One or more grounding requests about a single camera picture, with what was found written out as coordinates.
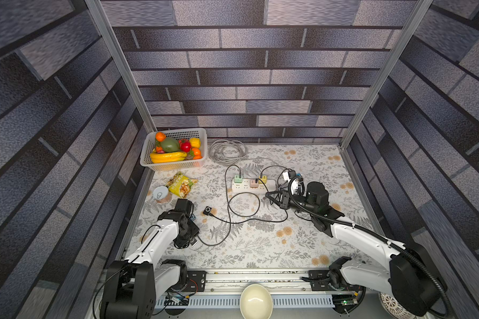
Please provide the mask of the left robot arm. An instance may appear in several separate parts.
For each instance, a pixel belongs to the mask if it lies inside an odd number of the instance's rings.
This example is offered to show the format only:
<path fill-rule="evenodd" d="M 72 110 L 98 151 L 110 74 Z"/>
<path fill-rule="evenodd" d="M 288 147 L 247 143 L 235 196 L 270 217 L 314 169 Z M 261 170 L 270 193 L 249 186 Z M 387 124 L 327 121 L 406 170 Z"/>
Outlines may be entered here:
<path fill-rule="evenodd" d="M 110 264 L 100 288 L 98 314 L 93 306 L 95 318 L 151 318 L 160 295 L 186 286 L 186 262 L 161 258 L 171 245 L 185 249 L 196 242 L 200 229 L 192 220 L 193 211 L 191 201 L 178 199 L 174 209 L 158 217 L 151 234 L 133 254 Z"/>

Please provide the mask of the white woven plate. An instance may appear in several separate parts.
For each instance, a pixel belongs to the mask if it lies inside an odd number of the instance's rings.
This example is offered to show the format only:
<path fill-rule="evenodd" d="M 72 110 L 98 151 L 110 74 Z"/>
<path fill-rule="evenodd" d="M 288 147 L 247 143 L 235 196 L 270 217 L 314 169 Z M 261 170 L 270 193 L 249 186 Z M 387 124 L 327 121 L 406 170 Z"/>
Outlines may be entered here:
<path fill-rule="evenodd" d="M 393 296 L 380 292 L 380 302 L 383 308 L 394 318 L 414 319 L 415 315 L 405 309 Z"/>

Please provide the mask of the yellow corn chips bag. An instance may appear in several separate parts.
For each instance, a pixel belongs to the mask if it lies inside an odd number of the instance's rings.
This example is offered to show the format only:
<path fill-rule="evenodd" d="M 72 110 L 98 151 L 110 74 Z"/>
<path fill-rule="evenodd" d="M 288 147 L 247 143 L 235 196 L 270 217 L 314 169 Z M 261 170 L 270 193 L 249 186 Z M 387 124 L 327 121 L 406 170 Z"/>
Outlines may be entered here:
<path fill-rule="evenodd" d="M 176 173 L 166 184 L 168 191 L 181 199 L 186 199 L 192 187 L 198 183 L 197 179 L 185 176 L 182 172 Z"/>

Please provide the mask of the pull-tab food can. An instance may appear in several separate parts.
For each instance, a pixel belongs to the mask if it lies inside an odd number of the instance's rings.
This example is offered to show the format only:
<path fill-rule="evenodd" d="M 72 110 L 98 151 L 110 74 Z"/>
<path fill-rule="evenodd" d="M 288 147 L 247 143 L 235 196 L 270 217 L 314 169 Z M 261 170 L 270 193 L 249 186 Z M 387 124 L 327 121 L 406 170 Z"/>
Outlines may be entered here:
<path fill-rule="evenodd" d="M 152 198 L 157 203 L 168 203 L 172 199 L 172 194 L 166 186 L 158 186 L 152 191 Z"/>

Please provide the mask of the orange plastic tangerine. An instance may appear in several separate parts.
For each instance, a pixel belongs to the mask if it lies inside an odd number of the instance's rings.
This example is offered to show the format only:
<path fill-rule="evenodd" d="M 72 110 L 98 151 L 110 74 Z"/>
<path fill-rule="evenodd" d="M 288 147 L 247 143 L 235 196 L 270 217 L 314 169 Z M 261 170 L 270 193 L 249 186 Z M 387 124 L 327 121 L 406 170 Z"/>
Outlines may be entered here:
<path fill-rule="evenodd" d="M 155 138 L 158 142 L 163 142 L 166 139 L 166 134 L 162 132 L 157 132 Z"/>

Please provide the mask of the cream ceramic bowl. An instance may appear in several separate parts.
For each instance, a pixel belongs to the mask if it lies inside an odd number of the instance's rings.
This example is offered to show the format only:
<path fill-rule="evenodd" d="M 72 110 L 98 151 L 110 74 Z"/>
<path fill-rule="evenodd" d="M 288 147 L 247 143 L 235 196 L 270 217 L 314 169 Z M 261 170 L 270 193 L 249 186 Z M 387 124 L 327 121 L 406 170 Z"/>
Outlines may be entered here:
<path fill-rule="evenodd" d="M 244 319 L 269 319 L 274 309 L 270 292 L 260 284 L 247 286 L 239 300 Z"/>

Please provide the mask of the white plastic fruit basket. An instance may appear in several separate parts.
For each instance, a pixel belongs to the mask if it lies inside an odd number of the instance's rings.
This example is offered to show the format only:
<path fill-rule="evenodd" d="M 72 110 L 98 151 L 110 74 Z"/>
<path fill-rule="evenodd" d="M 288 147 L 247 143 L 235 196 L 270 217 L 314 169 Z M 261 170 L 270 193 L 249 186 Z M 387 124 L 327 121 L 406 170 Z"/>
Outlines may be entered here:
<path fill-rule="evenodd" d="M 153 171 L 201 167 L 207 155 L 207 133 L 203 128 L 151 132 L 144 141 L 140 165 Z"/>

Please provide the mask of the pink charger plug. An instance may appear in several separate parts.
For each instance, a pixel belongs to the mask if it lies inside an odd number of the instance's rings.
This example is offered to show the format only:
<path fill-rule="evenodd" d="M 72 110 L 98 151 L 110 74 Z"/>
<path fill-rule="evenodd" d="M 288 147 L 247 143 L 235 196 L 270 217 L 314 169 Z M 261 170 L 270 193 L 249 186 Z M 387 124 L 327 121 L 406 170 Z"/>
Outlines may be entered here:
<path fill-rule="evenodd" d="M 258 179 L 251 179 L 250 180 L 250 187 L 253 189 L 257 189 L 259 187 Z"/>

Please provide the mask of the yellow charger plug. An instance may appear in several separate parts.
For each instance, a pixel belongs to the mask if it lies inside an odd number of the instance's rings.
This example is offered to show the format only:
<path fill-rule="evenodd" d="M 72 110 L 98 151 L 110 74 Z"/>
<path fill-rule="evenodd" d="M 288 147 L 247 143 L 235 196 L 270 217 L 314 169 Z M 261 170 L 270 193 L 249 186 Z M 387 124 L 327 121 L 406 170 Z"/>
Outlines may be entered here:
<path fill-rule="evenodd" d="M 266 176 L 266 175 L 263 175 L 259 180 L 260 180 L 264 185 L 267 185 L 267 176 Z"/>

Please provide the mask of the white power strip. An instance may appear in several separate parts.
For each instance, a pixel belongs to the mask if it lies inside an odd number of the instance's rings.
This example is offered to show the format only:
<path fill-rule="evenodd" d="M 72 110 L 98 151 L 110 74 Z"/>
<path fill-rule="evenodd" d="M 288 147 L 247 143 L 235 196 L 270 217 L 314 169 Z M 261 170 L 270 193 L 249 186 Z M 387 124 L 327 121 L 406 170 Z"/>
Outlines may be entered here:
<path fill-rule="evenodd" d="M 241 182 L 239 179 L 232 180 L 231 192 L 233 194 L 252 193 L 262 194 L 275 191 L 276 183 L 273 179 L 267 179 L 265 182 L 259 179 L 243 178 Z"/>

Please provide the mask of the green plastic mango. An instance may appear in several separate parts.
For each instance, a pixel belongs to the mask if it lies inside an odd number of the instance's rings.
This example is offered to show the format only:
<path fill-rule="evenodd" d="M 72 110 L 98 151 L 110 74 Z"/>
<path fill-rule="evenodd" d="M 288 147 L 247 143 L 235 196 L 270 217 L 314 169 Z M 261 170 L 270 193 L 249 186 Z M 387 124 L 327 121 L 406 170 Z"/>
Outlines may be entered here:
<path fill-rule="evenodd" d="M 179 152 L 180 144 L 177 139 L 173 137 L 166 137 L 163 142 L 160 142 L 162 150 L 166 153 Z"/>

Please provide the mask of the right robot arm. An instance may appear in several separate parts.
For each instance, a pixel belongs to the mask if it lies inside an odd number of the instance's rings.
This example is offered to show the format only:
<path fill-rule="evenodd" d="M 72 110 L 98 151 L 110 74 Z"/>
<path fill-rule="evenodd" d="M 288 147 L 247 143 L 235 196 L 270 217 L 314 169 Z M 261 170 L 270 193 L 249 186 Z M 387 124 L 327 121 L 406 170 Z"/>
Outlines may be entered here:
<path fill-rule="evenodd" d="M 365 265 L 342 257 L 329 266 L 329 282 L 336 289 L 361 286 L 392 296 L 415 316 L 427 313 L 452 318 L 447 284 L 428 251 L 417 243 L 402 243 L 354 223 L 329 204 L 329 193 L 319 182 L 310 182 L 299 193 L 293 178 L 285 189 L 270 191 L 266 198 L 280 209 L 308 213 L 314 227 L 331 238 L 344 241 L 378 262 Z"/>

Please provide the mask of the yellow plastic banana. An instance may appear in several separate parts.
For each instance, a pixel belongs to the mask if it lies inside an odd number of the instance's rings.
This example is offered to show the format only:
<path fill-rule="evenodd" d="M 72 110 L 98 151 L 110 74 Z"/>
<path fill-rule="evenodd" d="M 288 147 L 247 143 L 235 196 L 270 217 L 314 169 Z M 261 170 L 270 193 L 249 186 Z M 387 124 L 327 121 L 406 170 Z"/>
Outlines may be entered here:
<path fill-rule="evenodd" d="M 186 152 L 151 153 L 150 159 L 152 163 L 171 163 L 184 161 L 187 156 Z"/>

